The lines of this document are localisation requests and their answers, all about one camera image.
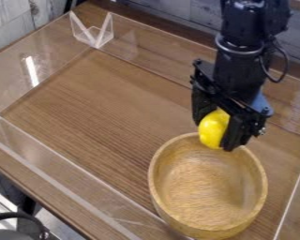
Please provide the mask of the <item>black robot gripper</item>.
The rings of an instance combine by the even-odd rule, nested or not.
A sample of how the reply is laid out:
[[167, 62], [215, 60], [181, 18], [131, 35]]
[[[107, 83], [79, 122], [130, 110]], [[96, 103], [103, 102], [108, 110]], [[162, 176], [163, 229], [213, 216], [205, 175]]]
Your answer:
[[270, 60], [265, 43], [234, 44], [222, 35], [215, 38], [218, 54], [214, 68], [201, 59], [193, 62], [191, 109], [195, 125], [221, 108], [230, 115], [230, 123], [221, 146], [231, 152], [246, 145], [251, 137], [266, 132], [273, 109], [262, 93]]

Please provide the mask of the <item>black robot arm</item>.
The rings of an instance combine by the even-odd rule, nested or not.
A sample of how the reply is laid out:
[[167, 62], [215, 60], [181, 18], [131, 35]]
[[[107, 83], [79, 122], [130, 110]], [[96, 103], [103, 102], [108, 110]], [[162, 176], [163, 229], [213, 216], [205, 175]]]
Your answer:
[[274, 54], [286, 51], [277, 36], [289, 30], [291, 6], [290, 0], [221, 0], [221, 8], [214, 68], [193, 62], [191, 110], [198, 124], [217, 111], [229, 114], [218, 146], [233, 151], [265, 133], [273, 116], [263, 85], [285, 80], [270, 68]]

